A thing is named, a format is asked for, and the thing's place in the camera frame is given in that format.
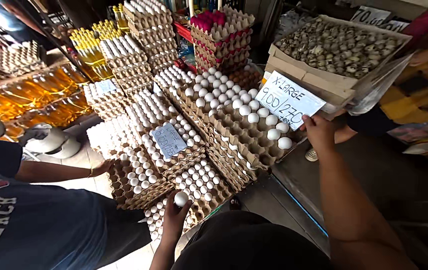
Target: price tag 70.00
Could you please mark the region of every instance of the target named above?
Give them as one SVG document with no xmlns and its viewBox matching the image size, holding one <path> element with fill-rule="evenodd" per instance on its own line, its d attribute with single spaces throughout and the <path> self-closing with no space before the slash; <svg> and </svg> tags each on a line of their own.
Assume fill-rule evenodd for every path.
<svg viewBox="0 0 428 270">
<path fill-rule="evenodd" d="M 303 124 L 303 114 L 313 116 L 326 103 L 277 71 L 269 77 L 256 100 L 292 130 Z"/>
<path fill-rule="evenodd" d="M 377 27 L 383 24 L 390 14 L 390 11 L 361 6 L 352 16 L 351 21 Z"/>
</svg>

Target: metal pole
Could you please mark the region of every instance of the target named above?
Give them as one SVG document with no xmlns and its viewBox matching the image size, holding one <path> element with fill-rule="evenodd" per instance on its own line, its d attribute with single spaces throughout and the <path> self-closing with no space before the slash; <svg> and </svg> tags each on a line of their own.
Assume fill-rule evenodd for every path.
<svg viewBox="0 0 428 270">
<path fill-rule="evenodd" d="M 32 14 L 29 13 L 29 11 L 27 9 L 25 9 L 24 6 L 22 6 L 18 0 L 14 0 L 15 4 L 17 5 L 18 8 L 20 8 L 24 14 L 27 14 L 27 16 L 30 18 L 30 20 L 32 20 L 38 28 L 40 28 L 42 30 L 42 33 L 50 40 L 50 42 L 52 42 L 62 53 L 63 55 L 69 59 L 69 61 L 82 73 L 82 75 L 84 75 L 85 78 L 87 78 L 87 80 L 89 80 L 91 83 L 94 83 L 94 81 L 92 81 L 90 79 L 90 77 L 82 70 L 82 68 L 77 64 L 77 62 L 74 61 L 74 59 L 72 58 L 72 56 L 70 56 L 69 53 L 65 52 L 62 49 L 62 45 L 57 41 L 57 39 L 52 36 L 52 34 L 50 34 L 47 30 L 45 30 L 42 26 L 42 24 L 40 22 L 38 22 Z"/>
</svg>

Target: price sign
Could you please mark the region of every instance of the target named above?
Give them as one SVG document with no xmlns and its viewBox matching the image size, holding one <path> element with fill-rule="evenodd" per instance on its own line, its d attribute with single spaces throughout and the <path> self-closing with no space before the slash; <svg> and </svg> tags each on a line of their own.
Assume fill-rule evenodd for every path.
<svg viewBox="0 0 428 270">
<path fill-rule="evenodd" d="M 389 21 L 388 23 L 381 26 L 381 28 L 394 31 L 394 32 L 401 32 L 406 26 L 408 26 L 409 23 L 400 22 L 400 21 Z"/>
<path fill-rule="evenodd" d="M 97 88 L 97 93 L 102 93 L 102 94 L 108 93 L 116 89 L 115 85 L 110 80 L 97 82 L 95 83 L 95 87 Z"/>
<path fill-rule="evenodd" d="M 152 134 L 161 147 L 162 154 L 168 159 L 187 148 L 187 144 L 170 123 L 154 130 Z"/>
<path fill-rule="evenodd" d="M 390 14 L 390 11 L 361 6 L 356 11 L 356 14 L 352 16 L 351 21 L 367 25 L 374 25 L 377 27 L 383 24 Z"/>
<path fill-rule="evenodd" d="M 271 114 L 287 123 L 292 130 L 298 129 L 304 122 L 302 115 L 313 116 L 326 102 L 274 71 L 256 96 Z"/>
</svg>

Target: woman holding egg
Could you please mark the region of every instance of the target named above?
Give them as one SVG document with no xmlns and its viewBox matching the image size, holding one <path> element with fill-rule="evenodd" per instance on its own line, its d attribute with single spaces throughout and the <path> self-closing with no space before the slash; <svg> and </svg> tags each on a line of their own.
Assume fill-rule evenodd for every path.
<svg viewBox="0 0 428 270">
<path fill-rule="evenodd" d="M 151 270 L 417 269 L 406 256 L 396 233 L 335 151 L 331 122 L 307 115 L 303 120 L 309 141 L 319 154 L 330 259 L 295 231 L 272 224 L 255 213 L 232 210 L 205 221 L 174 262 L 175 246 L 192 202 L 180 209 L 174 205 L 175 194 L 171 194 L 164 217 L 164 234 Z"/>
</svg>

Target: plastic bag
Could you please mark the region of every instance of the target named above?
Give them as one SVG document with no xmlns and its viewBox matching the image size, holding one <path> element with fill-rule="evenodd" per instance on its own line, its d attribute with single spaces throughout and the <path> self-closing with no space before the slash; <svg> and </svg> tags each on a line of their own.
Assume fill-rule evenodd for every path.
<svg viewBox="0 0 428 270">
<path fill-rule="evenodd" d="M 413 54 L 389 62 L 374 77 L 363 78 L 358 87 L 354 86 L 355 96 L 346 106 L 349 114 L 357 116 L 372 109 L 406 68 Z"/>
</svg>

